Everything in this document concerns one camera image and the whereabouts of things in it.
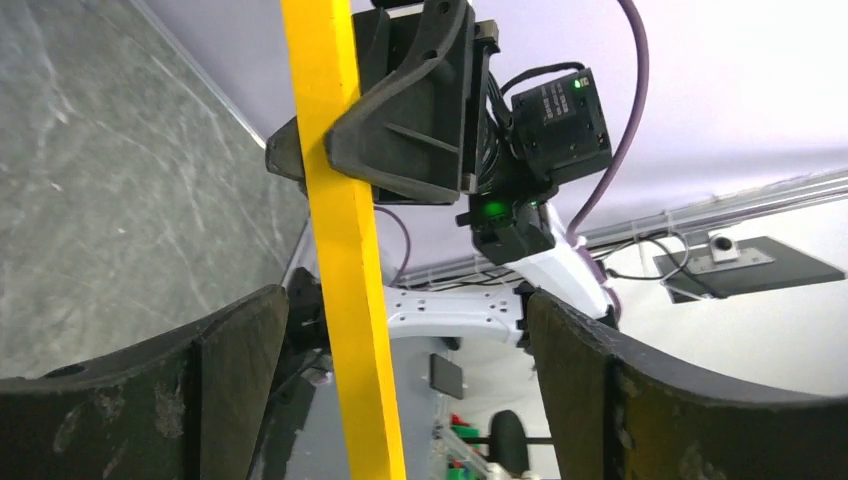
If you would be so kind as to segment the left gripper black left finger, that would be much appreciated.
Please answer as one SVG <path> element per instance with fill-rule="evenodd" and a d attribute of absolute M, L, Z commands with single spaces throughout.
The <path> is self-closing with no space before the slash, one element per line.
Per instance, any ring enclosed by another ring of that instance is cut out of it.
<path fill-rule="evenodd" d="M 284 339 L 278 285 L 37 379 L 1 383 L 5 479 L 244 479 Z"/>

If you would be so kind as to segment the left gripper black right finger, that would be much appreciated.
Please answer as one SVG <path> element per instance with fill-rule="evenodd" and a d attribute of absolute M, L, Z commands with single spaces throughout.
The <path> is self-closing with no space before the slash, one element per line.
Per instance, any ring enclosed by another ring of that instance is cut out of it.
<path fill-rule="evenodd" d="M 552 294 L 529 337 L 565 479 L 843 479 L 847 401 L 693 365 Z"/>

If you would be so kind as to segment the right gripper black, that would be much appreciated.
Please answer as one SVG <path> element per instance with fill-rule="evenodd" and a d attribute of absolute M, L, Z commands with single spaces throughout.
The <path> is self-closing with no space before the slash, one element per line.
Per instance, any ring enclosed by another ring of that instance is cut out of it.
<path fill-rule="evenodd" d="M 333 169 L 369 183 L 379 204 L 450 205 L 495 265 L 550 250 L 536 183 L 512 151 L 511 114 L 497 103 L 489 61 L 497 26 L 465 1 L 426 1 L 394 17 L 377 1 L 353 18 L 361 97 L 325 136 Z"/>

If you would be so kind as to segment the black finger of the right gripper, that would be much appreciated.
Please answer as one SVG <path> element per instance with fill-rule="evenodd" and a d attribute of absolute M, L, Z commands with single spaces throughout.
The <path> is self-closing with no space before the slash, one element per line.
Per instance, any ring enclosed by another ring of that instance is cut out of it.
<path fill-rule="evenodd" d="M 308 197 L 298 122 L 292 117 L 266 141 L 265 166 L 269 173 L 295 182 Z"/>

